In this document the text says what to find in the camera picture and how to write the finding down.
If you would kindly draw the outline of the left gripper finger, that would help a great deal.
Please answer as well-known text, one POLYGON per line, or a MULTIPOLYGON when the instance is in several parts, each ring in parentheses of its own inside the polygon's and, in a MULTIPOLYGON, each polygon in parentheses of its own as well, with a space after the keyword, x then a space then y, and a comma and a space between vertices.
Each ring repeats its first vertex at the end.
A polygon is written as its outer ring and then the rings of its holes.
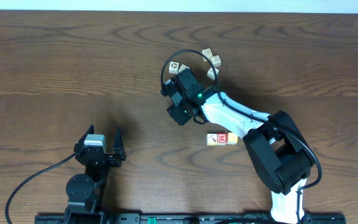
POLYGON ((78 140, 78 144, 83 144, 86 137, 89 135, 89 134, 94 134, 94 126, 91 125, 88 130, 84 133, 84 135, 78 140))
POLYGON ((122 143, 121 130, 118 128, 114 137, 113 150, 115 153, 123 153, 124 145, 122 143))

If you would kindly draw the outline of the hammer picture yellow block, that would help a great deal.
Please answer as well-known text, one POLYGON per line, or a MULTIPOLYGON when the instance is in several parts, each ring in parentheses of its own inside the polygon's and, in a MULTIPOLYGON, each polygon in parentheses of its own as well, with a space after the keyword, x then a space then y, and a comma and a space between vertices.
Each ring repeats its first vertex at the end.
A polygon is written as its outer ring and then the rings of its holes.
POLYGON ((208 133, 206 135, 206 143, 208 146, 215 146, 218 144, 218 140, 217 140, 217 134, 210 134, 208 133))

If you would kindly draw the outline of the red letter M block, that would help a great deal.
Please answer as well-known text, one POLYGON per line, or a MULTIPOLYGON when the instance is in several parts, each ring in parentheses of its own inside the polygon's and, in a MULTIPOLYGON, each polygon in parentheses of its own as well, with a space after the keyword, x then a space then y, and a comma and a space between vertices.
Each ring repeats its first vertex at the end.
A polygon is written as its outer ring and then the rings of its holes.
POLYGON ((227 144, 227 134, 226 133, 217 133, 217 144, 226 145, 227 144))

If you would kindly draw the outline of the yellow top wooden block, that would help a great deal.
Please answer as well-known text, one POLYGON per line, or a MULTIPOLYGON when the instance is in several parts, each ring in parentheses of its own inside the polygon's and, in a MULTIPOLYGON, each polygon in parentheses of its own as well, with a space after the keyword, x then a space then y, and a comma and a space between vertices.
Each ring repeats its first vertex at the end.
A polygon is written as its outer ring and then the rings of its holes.
POLYGON ((227 144, 236 145, 239 137, 234 133, 227 134, 227 144))

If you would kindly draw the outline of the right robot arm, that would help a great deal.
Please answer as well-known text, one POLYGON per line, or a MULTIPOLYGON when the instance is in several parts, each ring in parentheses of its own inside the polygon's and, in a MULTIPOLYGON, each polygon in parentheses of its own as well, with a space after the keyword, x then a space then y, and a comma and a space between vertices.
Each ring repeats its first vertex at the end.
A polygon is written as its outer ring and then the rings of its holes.
POLYGON ((242 138, 257 175, 272 192, 272 218, 301 223, 302 194, 310 187, 306 180, 311 168, 321 165, 287 113, 252 110, 212 86, 187 90, 164 84, 162 95, 173 101, 168 112, 178 124, 200 117, 242 138))

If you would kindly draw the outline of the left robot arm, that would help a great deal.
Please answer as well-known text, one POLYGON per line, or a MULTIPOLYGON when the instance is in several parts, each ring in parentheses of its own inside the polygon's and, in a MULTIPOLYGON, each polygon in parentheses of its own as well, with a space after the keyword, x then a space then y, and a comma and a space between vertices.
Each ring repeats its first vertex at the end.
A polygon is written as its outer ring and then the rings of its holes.
POLYGON ((122 166, 126 152, 121 130, 115 133, 113 153, 106 152, 106 138, 90 126, 74 146, 75 159, 85 167, 67 183, 68 206, 64 223, 113 223, 114 216, 102 208, 104 190, 111 168, 122 166))

